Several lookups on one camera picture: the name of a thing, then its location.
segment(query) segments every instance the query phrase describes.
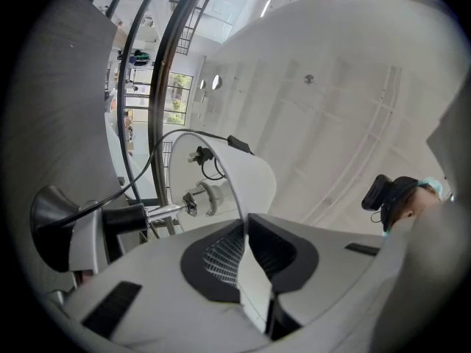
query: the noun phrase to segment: face mask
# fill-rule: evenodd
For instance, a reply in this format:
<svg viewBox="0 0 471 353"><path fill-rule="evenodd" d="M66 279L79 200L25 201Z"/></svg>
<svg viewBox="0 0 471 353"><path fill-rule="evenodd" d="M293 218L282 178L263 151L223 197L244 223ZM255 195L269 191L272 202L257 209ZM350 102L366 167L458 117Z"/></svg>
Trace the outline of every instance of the face mask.
<svg viewBox="0 0 471 353"><path fill-rule="evenodd" d="M438 180L432 178L431 176L427 176L425 179L420 180L419 185L431 186L439 194L439 198L442 198L443 186Z"/></svg>

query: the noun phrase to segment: curved metal pole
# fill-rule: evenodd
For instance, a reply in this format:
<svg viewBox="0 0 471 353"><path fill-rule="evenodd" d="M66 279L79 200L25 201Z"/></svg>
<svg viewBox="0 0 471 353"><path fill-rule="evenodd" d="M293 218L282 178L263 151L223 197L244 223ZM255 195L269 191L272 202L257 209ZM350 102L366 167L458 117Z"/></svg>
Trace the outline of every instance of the curved metal pole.
<svg viewBox="0 0 471 353"><path fill-rule="evenodd" d="M113 17L113 14L115 14L116 7L118 6L119 2L121 0L112 0L110 6L108 7L106 11L106 16L111 19Z"/></svg>
<svg viewBox="0 0 471 353"><path fill-rule="evenodd" d="M180 0L175 8L170 21L160 42L159 50L155 58L155 67L152 72L152 81L149 94L149 150L154 148L155 143L163 135L163 110L167 84L169 80L170 67L175 56L178 40L180 39L186 22L198 4L198 0ZM163 172L162 144L159 145L152 165L152 176L154 177L155 190L160 200L160 205L168 205L165 174ZM167 230L170 235L175 234L173 222L170 217L165 219Z"/></svg>
<svg viewBox="0 0 471 353"><path fill-rule="evenodd" d="M126 104L124 103L124 94L126 93L126 70L128 67L128 62L130 60L132 44L134 43L135 36L138 33L139 26L141 25L142 18L147 10L147 7L149 6L150 1L151 0L142 1L138 13L134 17L130 33L128 34L126 39L126 45L124 46L124 50L121 56L121 64L119 65L118 94L116 102L116 109L118 114L118 136L119 144L121 146L121 154L123 155L124 167L126 168L126 174L130 182L134 180L134 175L132 174L130 161L127 156L126 135L124 133L124 108L126 107ZM141 197L139 195L138 188L135 184L132 185L132 191L134 192L136 199L141 202Z"/></svg>

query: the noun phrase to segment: vr headset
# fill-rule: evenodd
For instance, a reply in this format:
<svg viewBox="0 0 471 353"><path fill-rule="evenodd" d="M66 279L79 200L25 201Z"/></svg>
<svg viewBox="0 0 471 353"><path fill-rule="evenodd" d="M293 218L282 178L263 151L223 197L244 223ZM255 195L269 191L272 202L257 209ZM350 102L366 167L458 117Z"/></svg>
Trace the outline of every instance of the vr headset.
<svg viewBox="0 0 471 353"><path fill-rule="evenodd" d="M380 216L383 224L383 231L390 228L391 217L401 200L409 197L414 192L419 181L408 176L400 176L395 181L390 180L386 175L378 175L361 202L361 207L365 210L377 211L381 208Z"/></svg>

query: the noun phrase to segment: black cable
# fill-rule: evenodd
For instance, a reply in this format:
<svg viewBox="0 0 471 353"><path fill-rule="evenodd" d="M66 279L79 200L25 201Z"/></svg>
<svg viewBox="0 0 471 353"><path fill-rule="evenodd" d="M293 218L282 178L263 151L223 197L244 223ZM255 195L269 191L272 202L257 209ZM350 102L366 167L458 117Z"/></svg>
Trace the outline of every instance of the black cable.
<svg viewBox="0 0 471 353"><path fill-rule="evenodd" d="M221 172L219 171L219 168L218 168L218 161L216 159L216 157L214 157L214 167L216 168L216 171L219 173L219 175L223 178L225 178L226 176Z"/></svg>
<svg viewBox="0 0 471 353"><path fill-rule="evenodd" d="M202 164L201 164L201 172L203 173L203 175L205 176L205 178L208 179L208 180L221 180L221 179L224 179L224 178L225 178L225 176L222 175L221 173L219 173L219 174L222 175L220 178L211 178L210 176L206 175L206 173L205 173L205 163L202 163Z"/></svg>
<svg viewBox="0 0 471 353"><path fill-rule="evenodd" d="M380 219L379 221L373 221L373 216L374 216L374 215L377 215L378 213L381 213L381 211L379 210L379 211L377 211L377 212L374 212L374 213L369 217L370 221L371 221L372 223L374 223L374 224L379 224L379 223L381 222L381 219Z"/></svg>
<svg viewBox="0 0 471 353"><path fill-rule="evenodd" d="M123 195L127 190L129 190L132 187L132 185L134 185L144 175L144 173L149 168L149 166L152 162L152 158L154 158L155 153L157 152L157 148L159 147L159 145L162 143L162 141L165 138L167 138L167 136L171 135L174 132L193 132L193 133L197 133L199 135L208 136L209 138L217 138L219 140L227 141L226 138L222 138L221 136L216 136L216 135L212 135L211 133L197 131L195 129L180 128L180 129L176 129L174 131L168 132L168 133L164 134L160 139L157 140L157 143L155 143L154 148L152 149L152 152L149 155L149 159L147 160L147 163L144 166L144 169L139 173L139 175L137 175L136 178L134 178L134 180L130 184L128 184L126 187L122 188L117 193L107 197L106 199L101 200L98 204L92 205L88 208L85 208L84 210L80 210L79 212L77 212L73 215L70 215L69 217L65 217L62 220L55 221L55 222L52 222L50 224L44 225L43 227L40 227L39 229L46 229L46 228L47 229L53 229L55 227L63 227L65 225L71 224L72 222L75 222L76 220L78 220L82 217L85 217L86 215L94 212L95 210L103 208L105 205L108 205L111 202L114 202L119 196Z"/></svg>

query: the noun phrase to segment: black cylinder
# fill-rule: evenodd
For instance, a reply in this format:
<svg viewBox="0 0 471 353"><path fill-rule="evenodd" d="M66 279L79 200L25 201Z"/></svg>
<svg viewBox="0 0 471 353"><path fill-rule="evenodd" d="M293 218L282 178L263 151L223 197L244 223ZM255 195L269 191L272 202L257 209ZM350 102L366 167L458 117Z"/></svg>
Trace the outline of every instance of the black cylinder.
<svg viewBox="0 0 471 353"><path fill-rule="evenodd" d="M103 210L103 226L107 233L116 235L147 229L146 211L143 204L130 207Z"/></svg>

